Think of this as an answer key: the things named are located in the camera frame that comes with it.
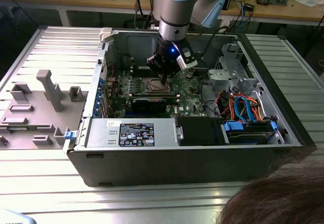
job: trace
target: wire bundle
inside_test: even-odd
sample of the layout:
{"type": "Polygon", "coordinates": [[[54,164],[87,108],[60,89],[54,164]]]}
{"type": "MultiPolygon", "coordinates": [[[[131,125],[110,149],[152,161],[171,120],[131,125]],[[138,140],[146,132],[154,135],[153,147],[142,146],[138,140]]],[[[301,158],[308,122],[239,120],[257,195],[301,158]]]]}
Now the wire bundle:
{"type": "MultiPolygon", "coordinates": [[[[219,96],[215,100],[215,104],[219,103],[219,100],[223,97],[223,92],[220,92],[219,96]]],[[[246,119],[243,117],[245,111],[250,121],[263,121],[261,115],[260,104],[253,98],[242,95],[242,94],[230,94],[228,95],[228,107],[221,113],[222,117],[226,117],[229,120],[238,120],[239,122],[246,123],[246,119]],[[238,112],[238,103],[245,103],[245,106],[241,113],[238,112]]]]}
{"type": "Polygon", "coordinates": [[[240,32],[241,29],[243,29],[245,27],[246,27],[246,30],[248,30],[249,25],[250,25],[250,21],[251,21],[251,17],[253,16],[253,12],[248,11],[249,17],[248,17],[247,20],[244,21],[244,17],[246,15],[246,11],[244,9],[245,4],[246,4],[245,0],[232,0],[232,1],[235,1],[236,2],[236,7],[240,10],[240,13],[239,13],[237,19],[235,20],[234,24],[231,25],[229,31],[233,31],[234,32],[235,29],[238,29],[237,32],[240,32]],[[238,19],[239,19],[240,16],[242,16],[242,18],[241,18],[240,23],[237,25],[236,23],[237,23],[237,21],[238,21],[238,19]]]}

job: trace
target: workbench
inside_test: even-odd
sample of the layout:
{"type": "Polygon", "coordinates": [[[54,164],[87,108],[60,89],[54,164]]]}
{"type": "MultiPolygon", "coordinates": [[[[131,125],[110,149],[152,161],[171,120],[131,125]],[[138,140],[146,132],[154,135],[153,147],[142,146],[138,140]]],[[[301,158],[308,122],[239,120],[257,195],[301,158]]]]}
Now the workbench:
{"type": "MultiPolygon", "coordinates": [[[[50,69],[62,91],[90,91],[102,48],[99,28],[38,29],[0,81],[0,117],[13,99],[15,83],[32,91],[44,87],[35,78],[50,69]]],[[[288,41],[247,35],[289,104],[321,149],[324,145],[324,84],[288,41]]],[[[323,151],[308,159],[321,160],[323,151]]],[[[228,199],[245,182],[91,188],[61,149],[6,150],[0,147],[0,208],[34,218],[38,224],[215,223],[228,199]]]]}
{"type": "MultiPolygon", "coordinates": [[[[35,9],[52,9],[59,12],[62,25],[70,26],[67,11],[87,11],[102,13],[127,13],[134,14],[135,0],[16,0],[22,7],[35,9]]],[[[251,21],[266,23],[283,23],[299,25],[318,25],[324,11],[320,6],[308,7],[294,0],[289,0],[286,6],[256,4],[256,0],[246,0],[255,5],[251,21]]],[[[11,0],[1,0],[2,6],[12,7],[15,4],[11,0]]],[[[141,0],[144,14],[150,13],[149,0],[141,0]]],[[[239,10],[234,2],[231,2],[228,10],[221,12],[219,19],[223,24],[236,19],[239,10]]]]}

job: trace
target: motherboard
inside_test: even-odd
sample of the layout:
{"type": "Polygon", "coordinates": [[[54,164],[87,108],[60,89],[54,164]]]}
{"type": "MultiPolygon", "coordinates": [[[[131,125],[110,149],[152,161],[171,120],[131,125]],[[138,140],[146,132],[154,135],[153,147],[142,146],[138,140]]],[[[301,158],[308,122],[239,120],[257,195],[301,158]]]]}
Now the motherboard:
{"type": "Polygon", "coordinates": [[[116,71],[106,79],[100,114],[107,118],[174,118],[206,116],[199,87],[201,76],[182,71],[163,85],[157,76],[116,71]]]}

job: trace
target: blue latch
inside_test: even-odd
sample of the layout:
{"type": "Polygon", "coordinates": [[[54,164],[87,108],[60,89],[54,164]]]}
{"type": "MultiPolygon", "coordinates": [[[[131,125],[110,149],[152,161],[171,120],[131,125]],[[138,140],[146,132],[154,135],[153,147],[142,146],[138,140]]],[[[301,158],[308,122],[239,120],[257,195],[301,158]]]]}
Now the blue latch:
{"type": "Polygon", "coordinates": [[[78,130],[76,131],[66,131],[64,134],[64,139],[76,139],[78,130]]]}
{"type": "Polygon", "coordinates": [[[276,130],[278,129],[278,126],[277,126],[277,124],[275,123],[275,121],[272,121],[272,122],[271,122],[271,126],[272,126],[272,128],[273,128],[274,131],[276,131],[276,130]]]}
{"type": "Polygon", "coordinates": [[[229,131],[229,130],[244,130],[243,124],[240,122],[234,122],[234,121],[230,121],[230,122],[226,122],[224,124],[224,128],[225,131],[229,131]]]}

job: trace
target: black cable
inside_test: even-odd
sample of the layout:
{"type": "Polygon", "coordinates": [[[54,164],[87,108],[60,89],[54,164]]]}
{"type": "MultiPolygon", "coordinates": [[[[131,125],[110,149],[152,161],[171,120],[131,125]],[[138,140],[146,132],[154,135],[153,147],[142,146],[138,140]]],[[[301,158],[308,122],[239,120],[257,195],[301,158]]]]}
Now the black cable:
{"type": "Polygon", "coordinates": [[[200,27],[200,32],[199,32],[198,35],[193,35],[193,36],[191,36],[191,37],[188,37],[187,40],[191,40],[191,39],[197,38],[197,37],[199,37],[199,36],[201,36],[201,35],[203,34],[203,26],[202,26],[202,24],[201,24],[199,21],[197,21],[195,18],[193,18],[193,17],[191,17],[191,19],[193,19],[194,22],[196,22],[197,25],[199,25],[199,27],[200,27]]]}
{"type": "Polygon", "coordinates": [[[199,93],[200,93],[200,98],[201,98],[201,101],[202,101],[202,103],[203,103],[203,105],[205,105],[205,107],[208,109],[208,110],[210,110],[210,111],[212,111],[212,112],[214,112],[214,110],[213,109],[211,109],[209,106],[207,106],[206,105],[206,103],[207,102],[204,102],[204,99],[203,99],[203,94],[202,94],[202,90],[203,90],[203,85],[204,85],[204,81],[205,81],[205,79],[206,79],[206,77],[207,77],[207,75],[208,75],[208,72],[205,74],[205,76],[204,76],[204,78],[203,78],[203,80],[202,80],[202,82],[201,82],[201,86],[200,86],[200,90],[199,90],[199,93]]]}
{"type": "Polygon", "coordinates": [[[11,1],[14,2],[19,8],[21,8],[21,10],[27,15],[27,17],[38,27],[38,23],[34,21],[34,19],[31,18],[31,16],[15,0],[11,1]]]}
{"type": "Polygon", "coordinates": [[[153,21],[153,0],[150,0],[150,7],[151,7],[151,21],[153,21]]]}
{"type": "Polygon", "coordinates": [[[248,26],[245,29],[245,33],[247,33],[247,31],[249,29],[249,26],[250,26],[250,23],[251,23],[251,17],[253,16],[253,11],[252,11],[252,13],[250,11],[248,11],[248,13],[249,13],[249,18],[246,20],[246,22],[248,23],[248,26]]]}
{"type": "Polygon", "coordinates": [[[205,53],[207,52],[208,47],[209,47],[210,44],[212,43],[212,40],[213,40],[214,36],[216,35],[216,33],[219,32],[219,31],[222,30],[222,29],[226,29],[225,31],[222,32],[222,33],[226,33],[226,32],[228,31],[228,26],[222,26],[222,27],[220,27],[218,30],[216,30],[216,31],[212,34],[212,36],[211,36],[211,38],[209,39],[209,41],[208,41],[208,43],[207,43],[207,45],[206,45],[204,51],[201,53],[201,57],[203,57],[203,56],[205,55],[205,53]]]}
{"type": "Polygon", "coordinates": [[[143,17],[143,19],[145,19],[144,14],[143,14],[143,11],[142,11],[142,7],[141,7],[141,2],[140,2],[140,0],[136,0],[136,2],[137,2],[137,4],[138,4],[138,8],[140,9],[141,16],[143,17]]]}
{"type": "Polygon", "coordinates": [[[303,51],[302,55],[303,55],[304,58],[306,57],[306,55],[310,52],[312,47],[320,40],[321,36],[323,35],[324,26],[322,28],[320,28],[321,30],[319,30],[319,32],[317,32],[317,29],[319,29],[319,27],[320,27],[321,23],[323,22],[323,20],[324,20],[324,15],[322,16],[319,24],[317,25],[316,29],[312,33],[311,38],[310,38],[310,42],[307,43],[307,45],[306,45],[306,47],[305,47],[305,49],[303,51]]]}
{"type": "Polygon", "coordinates": [[[316,29],[315,29],[315,31],[313,32],[313,34],[312,34],[312,36],[313,35],[315,35],[315,33],[316,33],[316,31],[317,31],[317,29],[319,28],[319,26],[322,24],[322,22],[323,22],[323,19],[324,19],[324,15],[322,16],[322,18],[321,18],[321,20],[320,20],[320,22],[319,22],[319,24],[317,25],[317,27],[316,27],[316,29]]]}

